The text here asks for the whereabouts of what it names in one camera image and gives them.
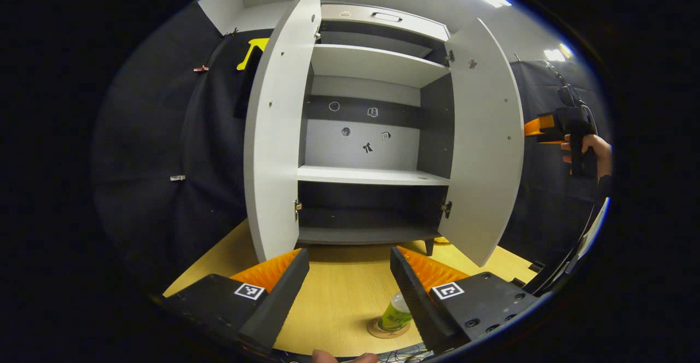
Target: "sticker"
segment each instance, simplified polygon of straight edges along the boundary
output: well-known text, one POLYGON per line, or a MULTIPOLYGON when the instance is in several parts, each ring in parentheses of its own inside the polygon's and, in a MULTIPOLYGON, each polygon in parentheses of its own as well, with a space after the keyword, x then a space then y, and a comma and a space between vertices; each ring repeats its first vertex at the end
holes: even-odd
POLYGON ((435 293, 437 294, 437 297, 440 298, 440 300, 445 300, 446 298, 450 298, 452 296, 457 296, 458 294, 464 293, 464 290, 455 283, 448 283, 445 285, 435 286, 433 290, 435 290, 435 293))
POLYGON ((251 298, 253 300, 258 300, 258 297, 260 297, 260 295, 263 294, 264 290, 265 288, 261 288, 260 286, 243 283, 243 285, 236 289, 234 294, 237 294, 238 296, 251 298))

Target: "black curtain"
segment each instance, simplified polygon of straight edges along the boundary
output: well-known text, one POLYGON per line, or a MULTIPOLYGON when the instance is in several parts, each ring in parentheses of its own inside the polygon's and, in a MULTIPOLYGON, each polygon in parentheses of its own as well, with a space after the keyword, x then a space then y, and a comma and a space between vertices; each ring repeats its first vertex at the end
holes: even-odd
POLYGON ((154 293, 247 217, 243 134, 262 51, 222 37, 196 2, 150 35, 120 69, 95 127, 92 181, 105 232, 154 293), (205 65, 208 72, 193 68, 205 65), (183 181, 170 176, 184 175, 183 181))
MULTIPOLYGON (((598 126, 598 135, 613 143, 612 126, 597 78, 582 64, 550 61, 588 104, 598 126)), ((562 86, 543 61, 512 62, 520 92, 523 119, 537 118, 557 107, 557 89, 562 86)), ((525 138, 520 189, 510 220, 499 245, 528 261, 550 265, 565 256, 582 233, 596 201, 595 179, 576 179, 568 174, 558 144, 538 144, 525 138)))

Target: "green label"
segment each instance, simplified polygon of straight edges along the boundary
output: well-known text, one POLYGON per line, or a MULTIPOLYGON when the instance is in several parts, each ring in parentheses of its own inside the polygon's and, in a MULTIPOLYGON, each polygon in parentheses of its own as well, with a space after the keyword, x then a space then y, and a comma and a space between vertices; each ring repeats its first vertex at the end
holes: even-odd
POLYGON ((377 324, 383 331, 402 330, 411 321, 411 313, 399 311, 390 303, 377 324))

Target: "wooden floor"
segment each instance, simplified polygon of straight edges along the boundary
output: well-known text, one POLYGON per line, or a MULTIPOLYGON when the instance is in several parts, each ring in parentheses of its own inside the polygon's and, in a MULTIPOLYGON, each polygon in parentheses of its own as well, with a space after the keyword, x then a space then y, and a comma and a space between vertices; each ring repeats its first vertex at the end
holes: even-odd
MULTIPOLYGON (((389 268, 393 245, 309 246, 310 270, 275 348, 307 355, 316 348, 335 356, 357 356, 422 342, 413 323, 407 333, 392 339, 375 338, 366 330, 367 322, 382 315, 399 291, 389 268)), ((425 253, 422 241, 401 245, 425 253)), ((470 275, 490 271, 506 281, 515 277, 525 283, 535 276, 528 270, 530 262, 500 247, 482 268, 451 244, 436 243, 432 258, 470 275)), ((246 220, 190 266, 163 295, 175 294, 208 274, 229 277, 257 263, 246 220)))

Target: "coaster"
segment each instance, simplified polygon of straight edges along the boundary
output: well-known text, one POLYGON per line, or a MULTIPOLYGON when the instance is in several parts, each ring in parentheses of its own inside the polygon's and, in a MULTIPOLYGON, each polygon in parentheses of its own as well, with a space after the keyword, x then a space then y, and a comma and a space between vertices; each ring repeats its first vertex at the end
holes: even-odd
POLYGON ((369 331, 370 334, 372 334, 374 337, 377 338, 396 338, 408 331, 408 328, 411 326, 409 323, 406 326, 403 326, 401 330, 397 331, 392 331, 391 333, 387 333, 386 331, 383 331, 380 329, 380 326, 378 325, 378 322, 380 321, 381 317, 376 317, 373 320, 368 321, 367 323, 367 331, 369 331))

